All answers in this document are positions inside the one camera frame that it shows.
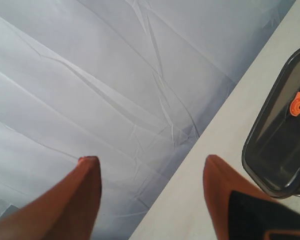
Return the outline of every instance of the orange button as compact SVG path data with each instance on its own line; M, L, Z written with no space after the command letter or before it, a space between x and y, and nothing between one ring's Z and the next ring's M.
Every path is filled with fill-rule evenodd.
M295 98L290 104L290 113L294 117L300 114L300 91L295 95Z

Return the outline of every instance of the white tabletop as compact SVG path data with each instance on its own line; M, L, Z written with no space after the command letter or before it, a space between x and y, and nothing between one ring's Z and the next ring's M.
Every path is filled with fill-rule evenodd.
M241 164L244 142L280 70L299 48L297 0L130 240L216 239L204 201L205 158L217 154L251 181ZM300 213L300 197L292 196L281 202Z

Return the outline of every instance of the orange object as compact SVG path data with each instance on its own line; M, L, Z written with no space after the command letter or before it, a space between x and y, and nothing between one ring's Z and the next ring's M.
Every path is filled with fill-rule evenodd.
M298 91L290 104L290 113L294 117L297 117L300 114L300 91Z

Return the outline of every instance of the container lid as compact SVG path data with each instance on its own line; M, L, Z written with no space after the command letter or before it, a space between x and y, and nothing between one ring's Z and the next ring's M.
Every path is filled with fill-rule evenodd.
M246 139L242 165L274 198L300 189L300 49L283 66Z

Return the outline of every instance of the white backdrop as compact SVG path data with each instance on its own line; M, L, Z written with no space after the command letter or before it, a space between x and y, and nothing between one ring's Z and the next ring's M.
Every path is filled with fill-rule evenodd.
M0 0L0 212L98 155L127 239L293 2Z

